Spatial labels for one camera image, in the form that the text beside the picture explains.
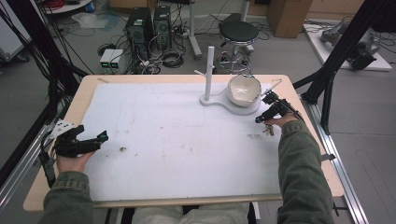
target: right hand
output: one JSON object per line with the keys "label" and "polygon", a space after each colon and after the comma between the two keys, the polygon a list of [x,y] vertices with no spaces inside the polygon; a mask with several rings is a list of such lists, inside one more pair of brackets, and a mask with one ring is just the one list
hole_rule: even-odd
{"label": "right hand", "polygon": [[292,113],[289,112],[289,113],[286,113],[286,115],[280,119],[268,119],[264,122],[264,124],[270,124],[270,125],[275,124],[275,125],[279,126],[280,128],[282,128],[284,124],[286,124],[287,122],[292,121],[292,120],[298,120],[298,119]]}
{"label": "right hand", "polygon": [[84,172],[85,164],[93,155],[94,152],[86,153],[80,157],[68,158],[60,155],[56,155],[56,164],[58,166],[59,173],[67,171]]}

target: bowl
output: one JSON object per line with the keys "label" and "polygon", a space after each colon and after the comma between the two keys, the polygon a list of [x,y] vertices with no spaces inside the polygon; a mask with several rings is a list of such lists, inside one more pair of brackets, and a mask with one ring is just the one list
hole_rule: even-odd
{"label": "bowl", "polygon": [[253,105],[261,94],[262,84],[254,76],[237,75],[228,82],[228,98],[236,105]]}

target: vertical rod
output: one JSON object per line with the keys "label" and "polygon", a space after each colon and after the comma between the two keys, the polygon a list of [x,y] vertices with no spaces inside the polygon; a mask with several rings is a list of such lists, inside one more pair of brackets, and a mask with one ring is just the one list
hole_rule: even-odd
{"label": "vertical rod", "polygon": [[195,30],[195,8],[194,8],[195,0],[190,0],[190,35],[194,35]]}
{"label": "vertical rod", "polygon": [[210,88],[212,86],[212,71],[213,71],[213,58],[215,55],[215,47],[209,46],[207,50],[207,67],[206,67],[206,86],[205,86],[205,100],[210,98]]}
{"label": "vertical rod", "polygon": [[247,14],[248,14],[248,5],[250,3],[250,0],[245,0],[244,5],[242,5],[242,11],[241,11],[241,21],[246,21],[247,20]]}

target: person's arm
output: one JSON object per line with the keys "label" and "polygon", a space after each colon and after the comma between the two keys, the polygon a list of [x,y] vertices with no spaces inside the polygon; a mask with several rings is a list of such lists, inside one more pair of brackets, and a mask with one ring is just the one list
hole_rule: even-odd
{"label": "person's arm", "polygon": [[266,123],[282,128],[279,186],[283,206],[278,223],[333,223],[332,193],[321,170],[318,143],[292,114]]}
{"label": "person's arm", "polygon": [[79,158],[58,156],[58,178],[44,199],[44,216],[39,224],[93,223],[89,179],[82,172],[93,153]]}

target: floor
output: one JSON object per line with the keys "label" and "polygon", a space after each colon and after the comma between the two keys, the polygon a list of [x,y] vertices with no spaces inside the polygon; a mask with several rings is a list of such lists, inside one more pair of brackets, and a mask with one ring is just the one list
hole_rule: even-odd
{"label": "floor", "polygon": [[[109,20],[105,29],[79,29],[65,15],[57,18],[67,34],[65,38],[76,50],[80,58],[95,74],[102,74],[97,54],[99,46],[116,41],[116,35],[122,35],[125,21],[109,13],[100,14],[100,18]],[[248,17],[248,21],[267,24],[265,18]],[[209,27],[212,17],[201,17],[197,26]],[[276,38],[271,32],[261,32],[254,43],[254,52],[250,55],[253,74],[284,74],[292,82],[307,77],[319,70],[321,63],[305,34],[297,38]],[[198,35],[197,40],[203,58],[195,61],[191,45],[184,41],[187,49],[183,56],[184,64],[178,69],[162,68],[161,74],[193,74],[195,69],[205,71],[206,53],[209,45],[216,47],[216,55],[224,49],[217,35]],[[394,67],[395,54],[381,49],[379,54]],[[87,70],[85,65],[72,53],[76,66]],[[39,73],[33,60],[28,63],[13,61],[0,68],[0,164],[3,165],[14,148],[21,141],[46,105],[48,81]],[[375,224],[396,223],[396,138],[393,132],[396,124],[396,71],[352,71],[340,69],[334,81],[330,131],[341,159],[346,167],[354,190],[368,221]],[[297,92],[303,93],[307,86]],[[8,202],[0,214],[0,223],[34,223],[41,213],[29,213],[23,210],[23,200],[32,184],[37,167],[32,167],[17,193]],[[344,200],[336,199],[337,206],[345,206]],[[276,223],[276,210],[281,202],[259,203],[261,220],[258,223]],[[95,210],[94,223],[104,223],[106,209]],[[333,213],[335,223],[353,223],[348,211],[339,211],[339,217]]]}

